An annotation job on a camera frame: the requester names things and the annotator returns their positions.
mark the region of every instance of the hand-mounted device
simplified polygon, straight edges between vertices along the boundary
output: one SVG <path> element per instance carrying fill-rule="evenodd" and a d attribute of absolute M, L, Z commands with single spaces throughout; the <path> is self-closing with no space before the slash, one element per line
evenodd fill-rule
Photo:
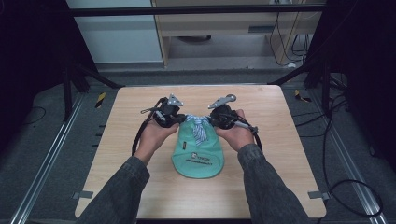
<path fill-rule="evenodd" d="M 251 126 L 246 119 L 240 117 L 235 110 L 232 110 L 227 105 L 227 103 L 235 100 L 235 95 L 228 94 L 226 97 L 220 97 L 215 103 L 210 105 L 208 109 L 213 109 L 209 116 L 210 124 L 221 129 L 231 129 L 236 125 L 250 130 L 256 139 L 257 146 L 262 151 L 262 142 L 258 136 L 259 129 Z"/>
<path fill-rule="evenodd" d="M 145 121 L 143 121 L 139 131 L 137 132 L 136 138 L 134 139 L 134 144 L 132 145 L 132 155 L 136 153 L 137 143 L 139 142 L 142 132 L 152 119 L 155 119 L 155 121 L 163 128 L 170 128 L 172 125 L 184 122 L 184 120 L 186 120 L 186 116 L 184 114 L 177 113 L 180 109 L 180 106 L 183 106 L 183 102 L 179 101 L 176 96 L 171 93 L 169 99 L 163 97 L 154 107 L 140 111 L 141 114 L 147 112 L 150 113 L 148 114 L 148 117 L 145 119 Z"/>

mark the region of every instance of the left hand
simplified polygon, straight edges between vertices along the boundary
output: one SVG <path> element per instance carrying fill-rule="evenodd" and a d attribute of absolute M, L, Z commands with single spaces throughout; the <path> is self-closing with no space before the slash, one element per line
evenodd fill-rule
<path fill-rule="evenodd" d="M 163 128 L 155 120 L 151 120 L 142 132 L 139 147 L 134 156 L 147 165 L 165 139 L 177 131 L 178 125 L 176 123 L 170 128 Z"/>

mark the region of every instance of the gray carpet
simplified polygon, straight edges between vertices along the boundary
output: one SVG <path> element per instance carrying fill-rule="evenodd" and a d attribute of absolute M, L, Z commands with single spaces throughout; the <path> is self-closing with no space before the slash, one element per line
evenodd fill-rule
<path fill-rule="evenodd" d="M 266 83 L 283 76 L 286 70 L 259 70 L 259 69 L 234 69 L 234 70 L 208 70 L 194 71 L 165 71 L 143 72 L 134 74 L 106 74 L 112 80 L 126 85 L 188 85 L 188 84 L 224 84 L 224 83 Z M 311 91 L 301 88 L 298 78 L 288 83 L 283 88 L 290 113 L 296 124 L 305 122 L 319 115 L 319 110 L 314 103 L 297 100 L 294 90 L 299 89 L 303 97 L 312 97 Z M 88 175 L 95 154 L 96 145 L 100 141 L 102 125 L 106 124 L 117 94 L 116 90 L 103 86 L 93 79 L 89 79 L 92 88 L 84 94 L 82 108 L 77 116 L 64 147 L 55 162 L 48 180 L 40 193 L 30 219 L 53 221 L 75 220 L 74 211 L 77 200 L 71 198 L 74 192 L 81 191 Z M 106 98 L 101 108 L 94 108 L 98 95 L 105 91 Z M 28 190 L 35 173 L 50 149 L 51 143 L 62 125 L 64 115 L 62 86 L 56 86 L 43 91 L 35 98 L 35 106 L 45 108 L 46 114 L 39 121 L 23 125 L 18 135 L 15 136 L 9 147 L 10 153 L 1 160 L 0 180 L 0 219 L 7 223 L 17 209 L 18 205 Z M 334 113 L 334 125 L 343 136 L 348 152 L 364 175 L 366 182 L 379 192 L 384 201 L 384 214 L 389 223 L 396 223 L 396 174 L 388 164 L 380 158 L 371 157 L 368 146 L 361 135 L 358 125 L 346 107 Z M 35 121 L 43 115 L 40 108 L 32 109 L 26 119 Z M 313 170 L 319 189 L 327 191 L 322 172 L 322 141 L 323 137 L 309 137 L 322 134 L 325 130 L 324 122 L 318 119 L 307 125 L 298 127 L 299 135 L 303 142 L 304 150 Z M 332 141 L 326 144 L 326 162 L 329 181 L 347 178 L 347 173 L 334 150 Z M 336 192 L 339 198 L 359 211 L 363 211 L 354 189 L 350 185 L 340 187 Z M 335 200 L 327 203 L 327 215 L 321 223 L 371 223 L 366 217 L 359 217 L 347 211 Z M 178 223 L 198 223 L 193 221 L 179 221 Z M 215 223 L 206 220 L 203 223 Z M 231 220 L 216 223 L 242 223 L 241 220 Z"/>

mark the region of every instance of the metal bracket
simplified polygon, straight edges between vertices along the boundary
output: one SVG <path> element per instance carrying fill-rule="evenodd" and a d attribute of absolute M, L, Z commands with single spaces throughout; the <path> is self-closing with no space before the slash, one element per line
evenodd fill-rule
<path fill-rule="evenodd" d="M 92 191 L 82 191 L 82 192 L 74 192 L 72 195 L 72 199 L 80 199 L 80 198 L 92 198 L 93 192 Z"/>
<path fill-rule="evenodd" d="M 321 198 L 323 201 L 329 200 L 332 195 L 329 192 L 321 193 L 320 191 L 308 191 L 310 199 Z"/>
<path fill-rule="evenodd" d="M 183 104 L 183 102 L 179 101 L 173 93 L 171 93 L 169 95 L 168 105 L 180 105 L 180 106 L 183 106 L 184 104 Z"/>
<path fill-rule="evenodd" d="M 236 100 L 236 96 L 233 94 L 228 94 L 226 97 L 219 97 L 219 99 L 217 101 L 215 101 L 215 103 L 213 103 L 212 105 L 209 105 L 207 108 L 208 109 L 214 109 L 217 108 L 221 105 L 225 105 L 228 102 L 234 102 Z"/>

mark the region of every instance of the right hand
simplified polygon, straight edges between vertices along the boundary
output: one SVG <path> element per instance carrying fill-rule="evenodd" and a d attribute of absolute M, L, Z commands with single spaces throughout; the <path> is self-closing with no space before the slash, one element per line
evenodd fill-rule
<path fill-rule="evenodd" d="M 236 114 L 245 118 L 244 111 L 241 109 L 236 110 Z M 238 151 L 241 147 L 248 144 L 254 144 L 253 134 L 250 130 L 234 125 L 231 129 L 224 130 L 215 127 L 216 134 L 224 138 L 233 150 Z"/>

